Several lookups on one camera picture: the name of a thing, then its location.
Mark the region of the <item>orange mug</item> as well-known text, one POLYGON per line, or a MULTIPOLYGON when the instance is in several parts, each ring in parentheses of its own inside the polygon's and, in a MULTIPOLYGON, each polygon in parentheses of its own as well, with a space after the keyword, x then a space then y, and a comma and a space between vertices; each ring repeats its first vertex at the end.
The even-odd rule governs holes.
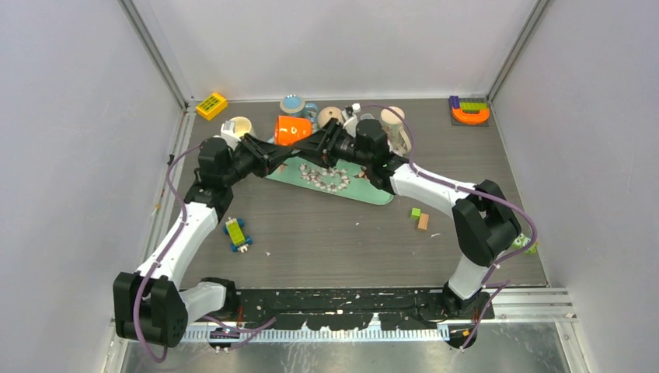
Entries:
POLYGON ((274 129, 274 144, 289 146, 312 134, 312 122, 305 118, 280 115, 274 129))

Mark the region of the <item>cream plain mug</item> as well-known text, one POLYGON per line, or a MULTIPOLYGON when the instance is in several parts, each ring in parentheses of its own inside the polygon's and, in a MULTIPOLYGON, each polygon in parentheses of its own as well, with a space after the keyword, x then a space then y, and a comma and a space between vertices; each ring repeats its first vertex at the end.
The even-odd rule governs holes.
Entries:
POLYGON ((256 137, 252 121, 247 117, 233 117, 221 126, 223 132, 228 132, 237 138, 243 137, 245 134, 250 134, 256 137))

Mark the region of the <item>tall floral mug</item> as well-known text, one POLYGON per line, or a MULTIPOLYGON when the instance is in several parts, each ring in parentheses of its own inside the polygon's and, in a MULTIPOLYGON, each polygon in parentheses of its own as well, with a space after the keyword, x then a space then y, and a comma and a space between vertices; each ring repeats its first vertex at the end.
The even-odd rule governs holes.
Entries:
POLYGON ((387 134, 392 150, 398 155, 405 156, 409 153, 411 144, 399 117, 405 118, 405 113, 397 106, 382 109, 380 112, 382 129, 387 134))

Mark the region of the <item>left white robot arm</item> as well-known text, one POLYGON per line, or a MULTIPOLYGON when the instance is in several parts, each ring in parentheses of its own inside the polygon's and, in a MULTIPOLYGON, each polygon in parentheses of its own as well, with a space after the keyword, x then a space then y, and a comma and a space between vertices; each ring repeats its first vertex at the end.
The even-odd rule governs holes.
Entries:
POLYGON ((214 136, 197 147, 195 180, 177 196, 180 214, 155 252, 113 283, 116 333, 143 344, 173 348, 188 324, 206 315, 232 320, 239 309, 235 283, 205 277, 186 290, 180 285, 204 240, 220 225, 233 199, 232 186, 249 175, 265 177, 290 158, 293 148, 245 135, 234 147, 214 136))

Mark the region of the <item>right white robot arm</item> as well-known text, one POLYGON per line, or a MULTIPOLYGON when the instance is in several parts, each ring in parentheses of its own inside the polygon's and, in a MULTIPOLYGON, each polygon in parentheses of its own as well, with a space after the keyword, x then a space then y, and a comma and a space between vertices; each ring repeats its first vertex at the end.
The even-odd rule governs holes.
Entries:
POLYGON ((441 298, 454 319, 463 319, 474 309, 490 267, 521 234, 511 204, 495 182, 461 183, 425 172, 391 149, 376 119, 345 124, 331 119, 293 147, 318 166, 333 167, 340 160, 362 166, 375 188, 412 198, 452 218, 462 257, 441 298))

